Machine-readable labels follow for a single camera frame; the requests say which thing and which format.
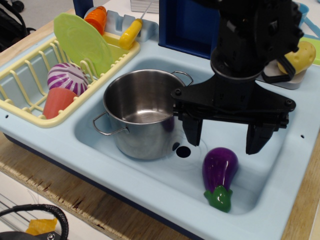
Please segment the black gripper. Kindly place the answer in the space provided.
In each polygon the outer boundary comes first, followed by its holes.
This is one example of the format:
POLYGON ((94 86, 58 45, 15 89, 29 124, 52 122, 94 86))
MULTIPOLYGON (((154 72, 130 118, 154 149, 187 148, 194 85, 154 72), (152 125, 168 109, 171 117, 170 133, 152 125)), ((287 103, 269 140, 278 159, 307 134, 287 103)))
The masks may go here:
POLYGON ((256 81, 232 83, 213 75, 210 79, 175 89, 174 112, 182 121, 187 141, 199 146, 203 120, 247 124, 248 155, 257 154, 275 129, 286 128, 293 99, 260 86, 256 81))

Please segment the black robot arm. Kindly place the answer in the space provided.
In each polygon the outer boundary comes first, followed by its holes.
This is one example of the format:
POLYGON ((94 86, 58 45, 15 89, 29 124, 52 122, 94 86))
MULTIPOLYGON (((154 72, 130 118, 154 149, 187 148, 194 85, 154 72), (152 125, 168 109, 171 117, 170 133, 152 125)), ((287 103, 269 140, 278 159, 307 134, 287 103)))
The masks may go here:
POLYGON ((291 0, 202 0, 220 15, 216 48, 210 56, 213 76, 174 90, 173 113, 193 146, 201 139, 203 120, 246 124, 246 153, 258 153, 289 123, 296 103, 256 83, 288 82, 295 68, 286 54, 303 37, 301 12, 291 0))

